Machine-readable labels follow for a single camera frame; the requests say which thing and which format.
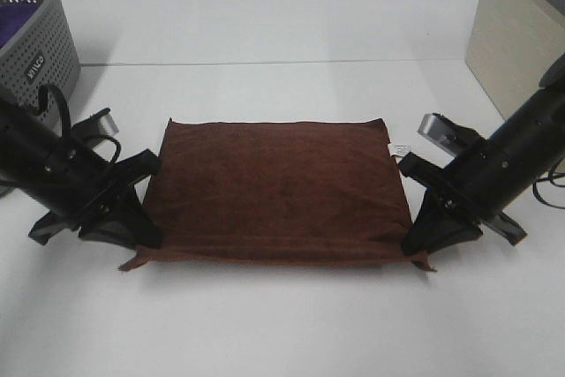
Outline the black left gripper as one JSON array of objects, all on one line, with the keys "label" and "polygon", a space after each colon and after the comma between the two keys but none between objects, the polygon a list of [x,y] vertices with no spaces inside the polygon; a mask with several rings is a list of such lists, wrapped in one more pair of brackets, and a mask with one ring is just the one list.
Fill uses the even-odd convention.
[{"label": "black left gripper", "polygon": [[162,231],[133,187],[157,174],[162,162],[148,149],[120,160],[121,150],[112,136],[62,137],[44,164],[41,201],[49,211],[28,237],[46,245],[62,230],[80,228],[84,241],[160,248]]}]

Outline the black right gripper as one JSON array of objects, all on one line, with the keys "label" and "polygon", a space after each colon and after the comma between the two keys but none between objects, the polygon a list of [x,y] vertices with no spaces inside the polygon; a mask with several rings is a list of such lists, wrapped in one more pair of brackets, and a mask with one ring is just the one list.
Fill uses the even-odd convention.
[{"label": "black right gripper", "polygon": [[443,168],[408,153],[399,169],[426,188],[416,220],[402,241],[406,256],[478,240],[479,221],[511,245],[526,238],[526,231],[501,213],[512,202],[509,138],[477,139]]}]

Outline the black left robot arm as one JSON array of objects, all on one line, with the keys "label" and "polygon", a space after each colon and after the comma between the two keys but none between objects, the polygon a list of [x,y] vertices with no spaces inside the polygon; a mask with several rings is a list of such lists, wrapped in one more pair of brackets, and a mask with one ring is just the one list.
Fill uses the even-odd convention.
[{"label": "black left robot arm", "polygon": [[73,230],[85,241],[160,248],[163,234],[135,191],[160,167],[148,149],[108,162],[75,128],[57,135],[21,107],[1,103],[2,183],[15,185],[48,209],[28,233],[41,245]]}]

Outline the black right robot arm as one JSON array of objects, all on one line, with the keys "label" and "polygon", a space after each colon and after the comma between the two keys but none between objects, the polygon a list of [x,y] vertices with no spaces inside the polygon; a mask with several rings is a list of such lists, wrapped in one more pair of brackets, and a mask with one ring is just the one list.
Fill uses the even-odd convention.
[{"label": "black right robot arm", "polygon": [[407,256],[434,253],[481,237],[483,226],[511,245],[525,230],[503,210],[564,158],[564,59],[538,90],[489,138],[441,114],[424,115],[418,132],[452,155],[443,168],[408,153],[401,173],[426,189],[417,218],[403,238]]}]

